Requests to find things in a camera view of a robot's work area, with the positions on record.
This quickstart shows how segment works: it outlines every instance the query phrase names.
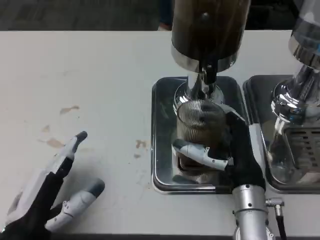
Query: white table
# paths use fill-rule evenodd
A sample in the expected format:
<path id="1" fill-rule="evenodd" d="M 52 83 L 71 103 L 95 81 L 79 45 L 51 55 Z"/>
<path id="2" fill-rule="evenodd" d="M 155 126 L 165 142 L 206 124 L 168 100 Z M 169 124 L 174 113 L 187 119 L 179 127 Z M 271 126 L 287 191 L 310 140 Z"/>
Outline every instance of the white table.
<path id="1" fill-rule="evenodd" d="M 222 75 L 242 86 L 253 75 L 291 74 L 296 61 L 288 50 L 290 33 L 246 31 L 236 64 Z M 1 226 L 34 168 L 57 152 L 45 142 L 64 143 L 86 130 L 61 193 L 69 196 L 93 177 L 106 187 L 64 231 L 233 234 L 230 195 L 162 195 L 151 185 L 152 86 L 162 77 L 186 75 L 170 44 L 171 33 L 162 31 L 0 32 Z M 79 109 L 60 115 L 73 106 Z M 49 132 L 43 129 L 48 125 Z M 146 148 L 136 148 L 137 140 Z M 260 155 L 256 148 L 258 160 Z M 267 196 L 276 194 L 268 190 Z M 320 196 L 283 198 L 287 235 L 320 236 Z M 272 210 L 269 219 L 277 233 Z"/>

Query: coffee stain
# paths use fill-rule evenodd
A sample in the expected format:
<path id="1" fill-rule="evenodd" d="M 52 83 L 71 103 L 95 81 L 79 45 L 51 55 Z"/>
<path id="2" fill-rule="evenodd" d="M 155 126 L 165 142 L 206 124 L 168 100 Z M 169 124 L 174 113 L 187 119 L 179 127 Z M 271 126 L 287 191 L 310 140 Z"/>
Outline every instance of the coffee stain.
<path id="1" fill-rule="evenodd" d="M 62 142 L 60 142 L 59 140 L 55 139 L 54 137 L 50 138 L 47 141 L 44 141 L 44 140 L 41 140 L 41 139 L 37 139 L 37 141 L 40 142 L 40 143 L 47 144 L 50 147 L 55 148 L 55 149 L 60 149 L 60 148 L 65 146 Z"/>
<path id="2" fill-rule="evenodd" d="M 49 133 L 50 132 L 50 125 L 45 126 L 44 128 L 42 128 L 41 132 L 43 133 Z"/>
<path id="3" fill-rule="evenodd" d="M 142 140 L 135 140 L 136 144 L 135 144 L 135 148 L 138 149 L 140 148 L 140 146 L 142 146 L 144 149 L 147 147 L 147 142 L 146 141 L 142 141 Z"/>
<path id="4" fill-rule="evenodd" d="M 66 114 L 66 113 L 70 112 L 71 110 L 79 110 L 79 109 L 80 109 L 80 107 L 77 105 L 74 105 L 72 107 L 64 107 L 64 108 L 61 108 L 60 115 Z"/>

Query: stainless steel tray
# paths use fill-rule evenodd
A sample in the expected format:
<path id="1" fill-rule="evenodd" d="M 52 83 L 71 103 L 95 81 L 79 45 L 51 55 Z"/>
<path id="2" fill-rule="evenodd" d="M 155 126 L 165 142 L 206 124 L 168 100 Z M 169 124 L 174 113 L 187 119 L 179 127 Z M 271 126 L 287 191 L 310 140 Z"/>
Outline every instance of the stainless steel tray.
<path id="1" fill-rule="evenodd" d="M 186 77 L 165 77 L 152 88 L 151 120 L 151 167 L 153 185 L 162 193 L 231 193 L 228 177 L 219 171 L 193 175 L 182 172 L 172 152 L 172 140 L 176 137 L 177 118 L 174 112 L 174 95 L 185 83 Z M 219 76 L 217 85 L 222 90 L 225 103 L 247 119 L 241 89 L 237 82 L 227 76 Z"/>
<path id="2" fill-rule="evenodd" d="M 266 178 L 280 193 L 320 193 L 320 124 L 295 125 L 276 117 L 271 92 L 290 75 L 257 75 L 243 84 L 250 124 L 259 124 Z"/>

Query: coffee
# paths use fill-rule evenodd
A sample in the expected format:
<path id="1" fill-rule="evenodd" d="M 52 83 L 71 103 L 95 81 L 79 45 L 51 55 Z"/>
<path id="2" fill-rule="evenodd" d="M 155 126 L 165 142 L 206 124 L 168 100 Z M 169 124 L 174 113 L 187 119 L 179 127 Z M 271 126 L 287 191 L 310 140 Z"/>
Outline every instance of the coffee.
<path id="1" fill-rule="evenodd" d="M 172 44 L 195 60 L 235 54 L 245 30 L 251 0 L 175 0 Z"/>

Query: robotic fingertip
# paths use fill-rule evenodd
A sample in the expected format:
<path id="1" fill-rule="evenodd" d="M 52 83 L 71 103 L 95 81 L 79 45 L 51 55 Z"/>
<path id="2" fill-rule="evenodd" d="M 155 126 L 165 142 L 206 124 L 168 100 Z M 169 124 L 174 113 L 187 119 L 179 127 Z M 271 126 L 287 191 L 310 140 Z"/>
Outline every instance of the robotic fingertip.
<path id="1" fill-rule="evenodd" d="M 94 182 L 85 189 L 85 191 L 91 193 L 97 198 L 104 191 L 104 189 L 105 189 L 105 182 L 100 178 L 96 178 Z"/>

